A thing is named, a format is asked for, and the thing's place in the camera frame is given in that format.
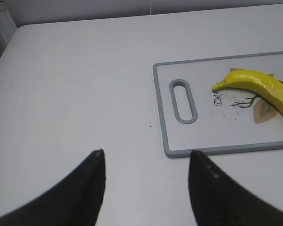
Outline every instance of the cutting board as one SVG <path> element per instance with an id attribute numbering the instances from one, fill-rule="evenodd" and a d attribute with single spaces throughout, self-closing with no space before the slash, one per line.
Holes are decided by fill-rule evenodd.
<path id="1" fill-rule="evenodd" d="M 211 91 L 239 69 L 258 70 L 283 82 L 283 52 L 153 66 L 167 157 L 187 157 L 193 149 L 206 154 L 283 149 L 283 115 L 271 104 L 246 90 Z"/>

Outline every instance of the banana stem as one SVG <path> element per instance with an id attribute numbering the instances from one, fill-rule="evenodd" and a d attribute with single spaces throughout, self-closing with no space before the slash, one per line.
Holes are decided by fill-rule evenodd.
<path id="1" fill-rule="evenodd" d="M 226 83 L 225 81 L 222 81 L 222 82 L 217 83 L 215 86 L 213 86 L 212 91 L 221 90 L 225 87 L 226 87 Z"/>

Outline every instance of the white table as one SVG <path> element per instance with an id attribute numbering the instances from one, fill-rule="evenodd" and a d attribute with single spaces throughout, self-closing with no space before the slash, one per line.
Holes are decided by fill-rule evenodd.
<path id="1" fill-rule="evenodd" d="M 283 51 L 283 5 L 18 29 L 0 59 L 0 216 L 102 147 L 97 225 L 195 226 L 189 159 L 163 151 L 152 65 L 272 51 Z M 283 150 L 211 158 L 283 210 Z"/>

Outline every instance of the brown leaf print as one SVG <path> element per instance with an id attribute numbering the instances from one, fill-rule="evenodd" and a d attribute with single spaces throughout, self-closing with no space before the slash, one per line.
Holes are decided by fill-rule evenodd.
<path id="1" fill-rule="evenodd" d="M 278 111 L 267 101 L 261 99 L 254 105 L 253 114 L 255 123 L 261 124 L 274 118 Z"/>

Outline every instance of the banana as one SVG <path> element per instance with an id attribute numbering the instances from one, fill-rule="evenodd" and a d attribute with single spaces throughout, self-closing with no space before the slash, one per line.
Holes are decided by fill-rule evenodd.
<path id="1" fill-rule="evenodd" d="M 253 70 L 237 70 L 230 72 L 212 90 L 224 88 L 248 89 L 258 93 L 283 114 L 283 84 L 274 77 Z"/>

